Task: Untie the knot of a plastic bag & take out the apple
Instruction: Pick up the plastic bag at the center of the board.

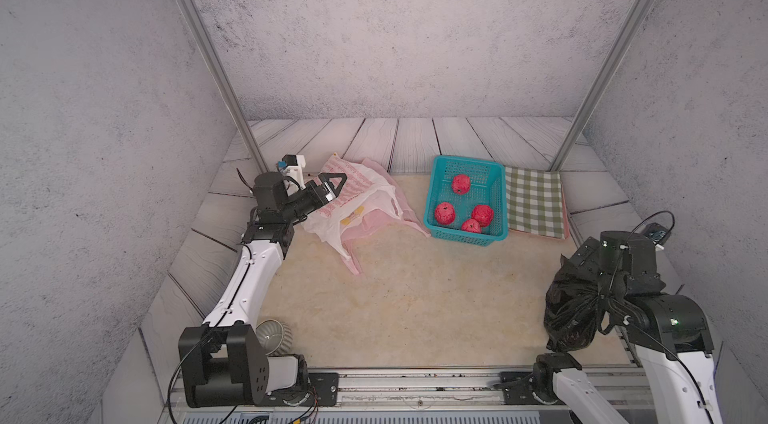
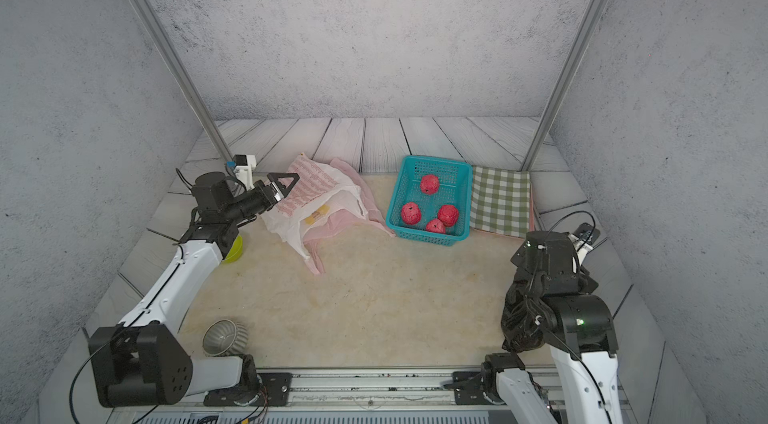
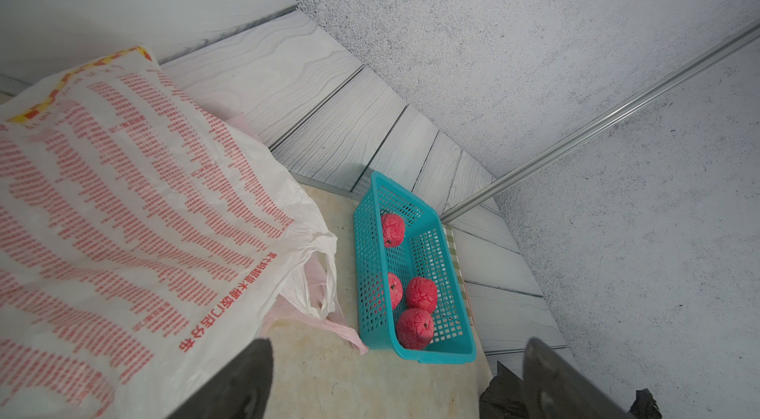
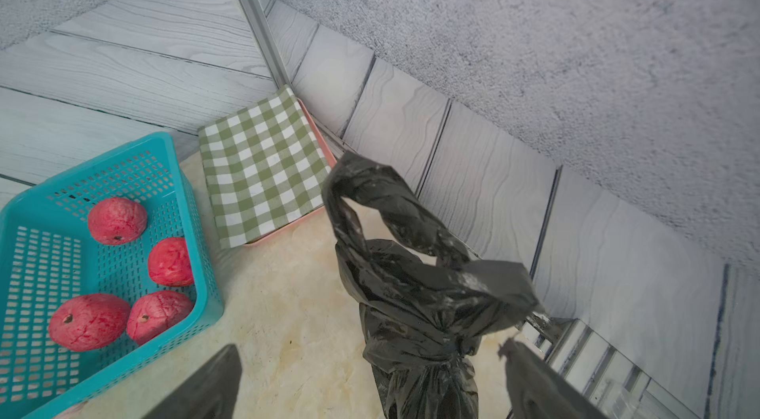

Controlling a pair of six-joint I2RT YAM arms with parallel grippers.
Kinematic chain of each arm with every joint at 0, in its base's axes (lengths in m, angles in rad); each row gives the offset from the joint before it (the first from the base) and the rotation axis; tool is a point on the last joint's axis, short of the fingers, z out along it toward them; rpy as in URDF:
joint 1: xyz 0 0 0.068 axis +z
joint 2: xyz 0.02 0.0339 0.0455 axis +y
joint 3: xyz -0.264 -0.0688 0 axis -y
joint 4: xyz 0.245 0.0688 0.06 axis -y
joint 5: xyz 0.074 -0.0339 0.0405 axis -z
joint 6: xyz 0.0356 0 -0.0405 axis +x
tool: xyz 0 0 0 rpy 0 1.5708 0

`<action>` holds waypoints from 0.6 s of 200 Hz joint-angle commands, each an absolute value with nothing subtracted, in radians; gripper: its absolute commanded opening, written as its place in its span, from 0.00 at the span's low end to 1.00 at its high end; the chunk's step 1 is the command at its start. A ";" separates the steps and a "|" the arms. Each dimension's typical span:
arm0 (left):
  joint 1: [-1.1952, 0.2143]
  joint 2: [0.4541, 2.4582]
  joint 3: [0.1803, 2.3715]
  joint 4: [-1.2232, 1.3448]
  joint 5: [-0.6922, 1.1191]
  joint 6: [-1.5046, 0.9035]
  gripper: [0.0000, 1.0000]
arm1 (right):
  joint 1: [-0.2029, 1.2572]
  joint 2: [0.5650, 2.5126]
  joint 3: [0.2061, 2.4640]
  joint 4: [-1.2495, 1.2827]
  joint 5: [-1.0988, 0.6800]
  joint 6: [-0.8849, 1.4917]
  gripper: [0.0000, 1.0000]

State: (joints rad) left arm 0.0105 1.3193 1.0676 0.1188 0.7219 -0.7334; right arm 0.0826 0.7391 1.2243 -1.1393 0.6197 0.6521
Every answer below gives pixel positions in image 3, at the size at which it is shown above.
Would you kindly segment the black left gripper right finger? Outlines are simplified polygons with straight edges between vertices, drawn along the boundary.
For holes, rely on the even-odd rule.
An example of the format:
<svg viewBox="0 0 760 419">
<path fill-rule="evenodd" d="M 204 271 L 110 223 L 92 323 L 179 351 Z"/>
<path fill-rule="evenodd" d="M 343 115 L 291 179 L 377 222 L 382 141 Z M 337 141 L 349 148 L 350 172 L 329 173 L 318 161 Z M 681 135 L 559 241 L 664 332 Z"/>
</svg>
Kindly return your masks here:
<svg viewBox="0 0 760 419">
<path fill-rule="evenodd" d="M 526 344 L 522 368 L 530 418 L 633 418 L 536 337 Z"/>
</svg>

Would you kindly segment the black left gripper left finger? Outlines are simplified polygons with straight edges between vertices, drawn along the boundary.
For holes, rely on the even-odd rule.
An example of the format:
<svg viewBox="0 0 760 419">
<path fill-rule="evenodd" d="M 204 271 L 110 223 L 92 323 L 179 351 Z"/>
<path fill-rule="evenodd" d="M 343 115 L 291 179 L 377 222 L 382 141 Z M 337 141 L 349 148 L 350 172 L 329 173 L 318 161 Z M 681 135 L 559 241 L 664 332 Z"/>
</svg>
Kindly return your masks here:
<svg viewBox="0 0 760 419">
<path fill-rule="evenodd" d="M 273 373 L 271 342 L 255 339 L 168 418 L 263 418 Z"/>
</svg>

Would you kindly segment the black plastic bag knotted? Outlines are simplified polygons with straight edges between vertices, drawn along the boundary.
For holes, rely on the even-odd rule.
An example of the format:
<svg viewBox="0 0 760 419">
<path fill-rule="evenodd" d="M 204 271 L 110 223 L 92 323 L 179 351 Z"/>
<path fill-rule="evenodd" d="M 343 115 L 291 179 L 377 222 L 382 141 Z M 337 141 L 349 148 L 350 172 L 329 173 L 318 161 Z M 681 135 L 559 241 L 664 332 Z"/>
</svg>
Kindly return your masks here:
<svg viewBox="0 0 760 419">
<path fill-rule="evenodd" d="M 479 400 L 480 418 L 528 418 L 523 381 L 500 362 L 496 365 L 497 373 Z M 629 414 L 635 418 L 662 418 L 657 402 L 648 389 L 636 392 Z"/>
</svg>

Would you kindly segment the pink plastic bag apple print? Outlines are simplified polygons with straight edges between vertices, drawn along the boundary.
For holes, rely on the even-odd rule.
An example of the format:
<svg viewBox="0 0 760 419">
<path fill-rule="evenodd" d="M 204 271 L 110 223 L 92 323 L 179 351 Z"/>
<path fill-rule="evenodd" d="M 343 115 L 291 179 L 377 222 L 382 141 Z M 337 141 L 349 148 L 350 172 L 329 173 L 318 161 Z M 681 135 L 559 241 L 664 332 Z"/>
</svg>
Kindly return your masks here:
<svg viewBox="0 0 760 419">
<path fill-rule="evenodd" d="M 336 295 L 336 236 L 316 203 L 260 143 L 192 106 L 166 122 L 192 168 L 186 188 L 161 174 L 165 198 L 146 199 L 177 246 L 217 267 L 213 296 L 182 310 L 189 317 L 177 345 L 187 352 L 211 328 L 255 332 L 279 296 L 287 308 L 330 325 Z"/>
</svg>

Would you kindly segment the pink white striped bag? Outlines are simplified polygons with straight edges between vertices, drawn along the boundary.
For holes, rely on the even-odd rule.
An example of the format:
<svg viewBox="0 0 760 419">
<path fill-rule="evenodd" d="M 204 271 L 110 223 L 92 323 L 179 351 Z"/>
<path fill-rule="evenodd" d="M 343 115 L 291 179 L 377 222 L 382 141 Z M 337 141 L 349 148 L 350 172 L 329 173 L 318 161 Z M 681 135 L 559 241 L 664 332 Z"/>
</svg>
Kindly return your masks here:
<svg viewBox="0 0 760 419">
<path fill-rule="evenodd" d="M 3 417 L 164 418 L 259 334 L 216 325 L 177 345 L 217 265 L 144 201 L 164 200 L 161 174 L 186 188 L 193 164 L 166 122 L 192 106 L 140 46 L 2 106 Z"/>
</svg>

